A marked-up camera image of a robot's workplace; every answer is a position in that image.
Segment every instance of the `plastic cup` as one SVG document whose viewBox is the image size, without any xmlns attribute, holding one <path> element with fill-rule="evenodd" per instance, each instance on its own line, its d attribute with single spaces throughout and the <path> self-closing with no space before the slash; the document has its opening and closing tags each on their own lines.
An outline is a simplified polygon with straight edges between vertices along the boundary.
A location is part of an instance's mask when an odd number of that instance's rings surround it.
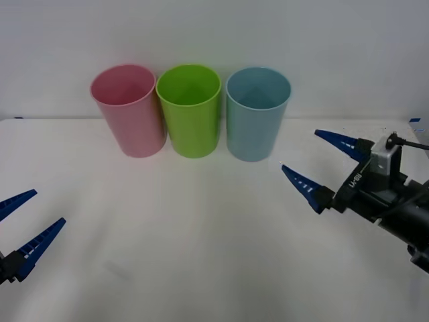
<svg viewBox="0 0 429 322">
<path fill-rule="evenodd" d="M 202 65 L 180 65 L 156 85 L 173 148 L 187 158 L 210 154 L 219 140 L 221 79 Z"/>
<path fill-rule="evenodd" d="M 150 70 L 128 64 L 102 72 L 90 87 L 93 99 L 128 156 L 151 156 L 166 142 L 155 84 L 156 77 Z"/>
<path fill-rule="evenodd" d="M 273 150 L 291 87 L 265 67 L 232 74 L 227 81 L 227 146 L 243 161 L 259 161 Z"/>
</svg>

